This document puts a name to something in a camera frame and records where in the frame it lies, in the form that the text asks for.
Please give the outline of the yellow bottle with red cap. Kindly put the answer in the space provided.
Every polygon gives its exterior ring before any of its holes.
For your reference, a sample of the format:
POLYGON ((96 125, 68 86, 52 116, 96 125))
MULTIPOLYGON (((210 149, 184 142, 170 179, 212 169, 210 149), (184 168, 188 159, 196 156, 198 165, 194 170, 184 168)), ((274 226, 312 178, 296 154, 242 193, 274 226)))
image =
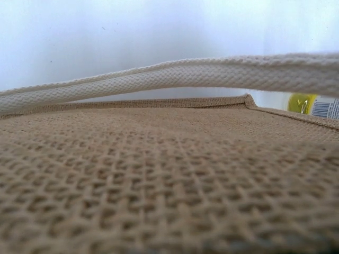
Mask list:
POLYGON ((304 115, 338 119, 338 98, 316 94, 270 92, 262 98, 260 105, 304 115))

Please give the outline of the burlap canvas tote bag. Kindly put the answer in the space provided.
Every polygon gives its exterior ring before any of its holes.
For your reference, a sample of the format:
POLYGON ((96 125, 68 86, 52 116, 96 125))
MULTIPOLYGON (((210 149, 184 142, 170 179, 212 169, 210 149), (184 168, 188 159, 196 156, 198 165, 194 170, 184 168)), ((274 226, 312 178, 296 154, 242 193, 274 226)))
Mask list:
POLYGON ((1 92, 1 253, 338 253, 338 121, 251 96, 338 97, 338 54, 179 60, 1 92))

